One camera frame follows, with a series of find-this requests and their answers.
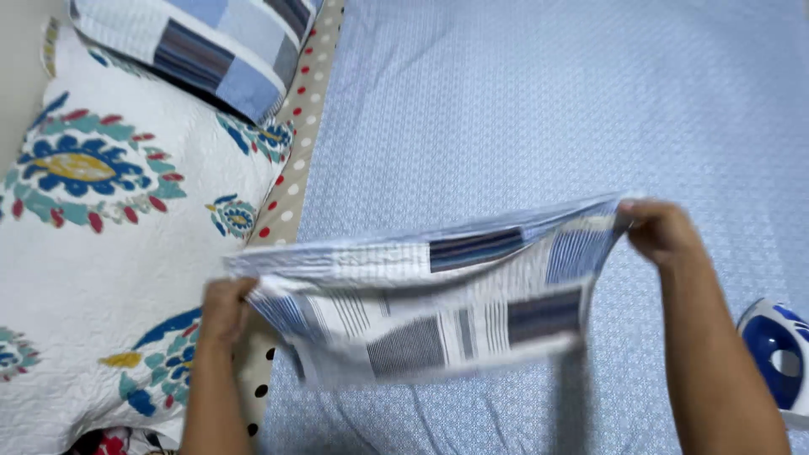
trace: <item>polka dot fabric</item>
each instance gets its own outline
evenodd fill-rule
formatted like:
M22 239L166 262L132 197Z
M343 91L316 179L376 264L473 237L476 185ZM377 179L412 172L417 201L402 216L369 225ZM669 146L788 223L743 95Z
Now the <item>polka dot fabric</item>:
M290 93L276 116L277 121L293 121L294 145L289 163L259 211L248 247L286 245L297 238L311 153L320 128L328 76L343 21L342 9L343 0L326 0L301 54ZM276 345L272 328L258 313L253 313L234 358L247 425L244 430L253 444L258 444L254 435L264 420Z

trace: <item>patchwork pillow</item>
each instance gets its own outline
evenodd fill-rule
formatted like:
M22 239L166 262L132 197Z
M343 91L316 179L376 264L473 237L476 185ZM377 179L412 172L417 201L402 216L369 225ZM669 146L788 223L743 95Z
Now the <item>patchwork pillow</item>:
M180 440L205 281L289 156L170 84L55 42L45 108L0 184L0 440L63 453L100 427Z
M279 110L323 0L66 0L74 25L257 125Z

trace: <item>light blue patterned bed sheet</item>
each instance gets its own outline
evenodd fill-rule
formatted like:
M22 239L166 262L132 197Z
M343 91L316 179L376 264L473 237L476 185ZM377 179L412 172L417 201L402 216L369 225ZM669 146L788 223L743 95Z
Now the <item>light blue patterned bed sheet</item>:
M800 0L346 2L299 241L644 189L690 210L734 317L761 296L809 315L806 17ZM279 353L264 451L679 453L659 299L621 241L586 356L334 393Z

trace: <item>hand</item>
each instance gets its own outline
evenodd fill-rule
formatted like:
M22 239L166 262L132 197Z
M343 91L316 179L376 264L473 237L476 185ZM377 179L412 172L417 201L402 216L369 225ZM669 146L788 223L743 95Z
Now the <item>hand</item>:
M230 350L247 324L244 297L258 284L254 278L219 279L208 283L202 303L198 344L213 344Z
M625 199L618 211L633 219L629 228L632 246L657 267L708 257L688 214L677 205L654 199Z

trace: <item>steam iron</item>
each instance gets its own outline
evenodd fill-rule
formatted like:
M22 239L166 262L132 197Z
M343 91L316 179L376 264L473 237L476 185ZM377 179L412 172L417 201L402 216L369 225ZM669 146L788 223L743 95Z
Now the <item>steam iron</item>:
M738 331L786 426L809 430L809 324L783 304L761 299L744 312Z

